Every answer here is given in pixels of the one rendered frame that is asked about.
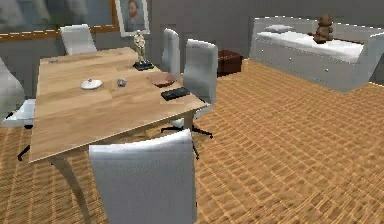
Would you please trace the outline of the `black remote control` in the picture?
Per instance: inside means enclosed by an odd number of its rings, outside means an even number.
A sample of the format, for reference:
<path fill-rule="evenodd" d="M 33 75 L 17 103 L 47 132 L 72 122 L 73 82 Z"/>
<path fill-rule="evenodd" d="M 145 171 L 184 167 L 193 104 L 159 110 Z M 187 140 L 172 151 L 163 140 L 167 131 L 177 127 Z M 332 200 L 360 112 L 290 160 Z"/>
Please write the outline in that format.
<path fill-rule="evenodd" d="M 169 101 L 173 99 L 177 99 L 180 97 L 184 97 L 190 94 L 190 91 L 186 89 L 185 87 L 179 87 L 176 89 L 164 91 L 161 93 L 161 96 L 164 100 Z"/>

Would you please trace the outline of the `white office chair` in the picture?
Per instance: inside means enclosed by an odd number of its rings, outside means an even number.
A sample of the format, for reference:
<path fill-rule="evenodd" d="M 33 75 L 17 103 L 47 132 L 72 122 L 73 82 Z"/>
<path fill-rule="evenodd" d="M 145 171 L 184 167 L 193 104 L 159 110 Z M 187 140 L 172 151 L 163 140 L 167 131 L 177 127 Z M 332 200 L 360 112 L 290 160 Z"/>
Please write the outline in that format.
<path fill-rule="evenodd" d="M 97 51 L 87 24 L 61 27 L 60 34 L 68 55 Z"/>
<path fill-rule="evenodd" d="M 162 68 L 175 76 L 180 75 L 179 36 L 169 28 L 164 30 Z"/>
<path fill-rule="evenodd" d="M 0 58 L 0 125 L 33 127 L 35 99 L 26 99 L 24 88 Z"/>
<path fill-rule="evenodd" d="M 196 221 L 190 130 L 140 142 L 91 145 L 89 161 L 110 224 Z"/>
<path fill-rule="evenodd" d="M 195 127 L 193 121 L 209 112 L 216 102 L 218 68 L 218 48 L 216 45 L 194 39 L 186 44 L 186 65 L 181 86 L 190 91 L 184 97 L 163 102 L 163 115 L 171 126 L 161 131 L 174 130 L 173 134 L 164 136 L 168 151 L 181 151 L 184 155 L 199 158 L 194 146 L 192 133 L 213 134 Z"/>

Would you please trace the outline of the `brown bowl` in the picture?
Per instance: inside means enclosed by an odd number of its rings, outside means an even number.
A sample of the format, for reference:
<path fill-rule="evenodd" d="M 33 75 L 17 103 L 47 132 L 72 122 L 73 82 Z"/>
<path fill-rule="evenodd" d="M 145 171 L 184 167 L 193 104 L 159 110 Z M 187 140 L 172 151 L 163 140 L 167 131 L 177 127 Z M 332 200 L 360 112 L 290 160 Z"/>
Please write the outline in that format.
<path fill-rule="evenodd" d="M 176 81 L 175 76 L 167 72 L 150 73 L 147 79 L 159 88 L 170 86 Z"/>

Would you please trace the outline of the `dark brown box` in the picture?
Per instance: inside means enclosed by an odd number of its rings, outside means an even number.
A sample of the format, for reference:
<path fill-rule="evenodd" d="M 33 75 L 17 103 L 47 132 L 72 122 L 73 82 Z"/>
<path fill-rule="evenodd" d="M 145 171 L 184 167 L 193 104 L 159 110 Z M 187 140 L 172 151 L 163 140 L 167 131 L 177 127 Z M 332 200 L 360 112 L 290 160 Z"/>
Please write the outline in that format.
<path fill-rule="evenodd" d="M 241 71 L 243 56 L 230 50 L 218 52 L 217 76 L 222 77 Z"/>

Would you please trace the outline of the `golden statuette on black base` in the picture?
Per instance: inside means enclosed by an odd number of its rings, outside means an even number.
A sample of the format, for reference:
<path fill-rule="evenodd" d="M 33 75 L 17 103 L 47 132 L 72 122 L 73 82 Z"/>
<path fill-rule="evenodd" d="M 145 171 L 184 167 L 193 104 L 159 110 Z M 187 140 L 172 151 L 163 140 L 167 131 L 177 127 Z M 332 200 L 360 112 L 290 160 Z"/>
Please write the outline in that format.
<path fill-rule="evenodd" d="M 137 30 L 136 34 L 134 35 L 134 44 L 135 44 L 135 50 L 138 58 L 138 60 L 134 63 L 134 67 L 138 71 L 153 69 L 154 65 L 146 58 L 146 52 L 145 52 L 146 42 L 140 30 Z"/>

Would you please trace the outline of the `white round dish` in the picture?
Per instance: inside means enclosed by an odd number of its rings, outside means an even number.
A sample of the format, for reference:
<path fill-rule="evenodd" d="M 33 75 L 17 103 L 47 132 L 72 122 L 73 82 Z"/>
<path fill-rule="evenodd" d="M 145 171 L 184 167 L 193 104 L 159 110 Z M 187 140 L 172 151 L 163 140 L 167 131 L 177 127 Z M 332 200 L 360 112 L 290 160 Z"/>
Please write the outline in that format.
<path fill-rule="evenodd" d="M 102 86 L 101 80 L 95 80 L 95 79 L 88 79 L 86 81 L 83 81 L 80 85 L 80 87 L 83 90 L 95 90 Z"/>

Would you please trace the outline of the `framed portrait picture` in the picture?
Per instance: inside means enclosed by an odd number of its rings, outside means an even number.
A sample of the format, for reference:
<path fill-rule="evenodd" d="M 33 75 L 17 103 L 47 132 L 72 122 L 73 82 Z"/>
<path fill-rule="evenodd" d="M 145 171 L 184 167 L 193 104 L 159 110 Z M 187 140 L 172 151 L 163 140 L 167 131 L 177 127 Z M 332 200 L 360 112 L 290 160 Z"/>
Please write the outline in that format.
<path fill-rule="evenodd" d="M 115 0 L 115 5 L 122 37 L 150 33 L 147 0 Z"/>

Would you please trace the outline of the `light wooden dining table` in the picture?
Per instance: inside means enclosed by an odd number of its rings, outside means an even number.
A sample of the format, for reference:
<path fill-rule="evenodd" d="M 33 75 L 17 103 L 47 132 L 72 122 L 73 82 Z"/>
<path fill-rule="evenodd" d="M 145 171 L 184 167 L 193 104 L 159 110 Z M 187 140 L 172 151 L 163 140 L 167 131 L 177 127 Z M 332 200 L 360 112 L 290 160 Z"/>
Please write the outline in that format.
<path fill-rule="evenodd" d="M 84 224 L 91 217 L 69 156 L 90 144 L 107 144 L 170 122 L 163 115 L 162 90 L 149 82 L 157 69 L 138 71 L 129 47 L 45 58 L 40 61 L 29 162 L 47 161 L 63 175 L 74 193 Z M 117 80 L 127 80 L 119 87 Z M 101 80 L 83 90 L 88 79 Z"/>

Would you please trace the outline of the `white pillow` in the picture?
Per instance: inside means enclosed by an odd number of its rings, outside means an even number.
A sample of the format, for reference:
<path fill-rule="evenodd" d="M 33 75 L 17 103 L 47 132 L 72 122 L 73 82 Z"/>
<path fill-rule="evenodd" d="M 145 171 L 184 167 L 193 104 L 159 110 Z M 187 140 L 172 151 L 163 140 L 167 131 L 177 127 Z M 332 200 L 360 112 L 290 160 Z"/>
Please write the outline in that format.
<path fill-rule="evenodd" d="M 282 24 L 275 24 L 275 25 L 270 25 L 264 28 L 266 32 L 271 32 L 271 33 L 285 33 L 289 31 L 294 31 L 295 28 L 292 26 L 287 26 L 287 25 L 282 25 Z"/>

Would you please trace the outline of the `white daybed with drawers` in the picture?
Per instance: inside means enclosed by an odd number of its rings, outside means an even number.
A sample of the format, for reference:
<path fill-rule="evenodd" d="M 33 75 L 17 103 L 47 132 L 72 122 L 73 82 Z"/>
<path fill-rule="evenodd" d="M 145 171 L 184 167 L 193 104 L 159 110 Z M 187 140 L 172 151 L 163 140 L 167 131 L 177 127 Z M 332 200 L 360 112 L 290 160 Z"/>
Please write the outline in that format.
<path fill-rule="evenodd" d="M 292 26 L 294 31 L 271 33 L 265 27 Z M 316 20 L 274 16 L 254 20 L 249 58 L 338 91 L 367 83 L 384 58 L 384 28 L 335 23 L 334 39 L 313 41 Z"/>

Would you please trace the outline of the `brown teddy bear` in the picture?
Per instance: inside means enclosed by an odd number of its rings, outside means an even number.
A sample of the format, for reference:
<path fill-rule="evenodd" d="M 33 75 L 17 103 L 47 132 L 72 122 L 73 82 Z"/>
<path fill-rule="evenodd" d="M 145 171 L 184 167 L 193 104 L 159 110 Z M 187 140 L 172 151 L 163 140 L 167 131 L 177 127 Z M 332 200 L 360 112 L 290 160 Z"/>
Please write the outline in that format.
<path fill-rule="evenodd" d="M 310 33 L 310 36 L 313 37 L 313 40 L 317 44 L 324 44 L 327 41 L 333 40 L 333 20 L 330 15 L 322 15 L 318 21 L 318 27 L 315 33 Z"/>

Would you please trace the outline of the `wooden framed window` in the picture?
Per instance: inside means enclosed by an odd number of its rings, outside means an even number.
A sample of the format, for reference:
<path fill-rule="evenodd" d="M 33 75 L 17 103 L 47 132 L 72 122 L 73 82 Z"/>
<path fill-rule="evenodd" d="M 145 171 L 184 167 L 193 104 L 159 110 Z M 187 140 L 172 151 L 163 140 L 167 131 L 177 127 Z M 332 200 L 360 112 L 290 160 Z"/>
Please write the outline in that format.
<path fill-rule="evenodd" d="M 56 38 L 64 26 L 118 30 L 115 0 L 0 0 L 0 43 Z"/>

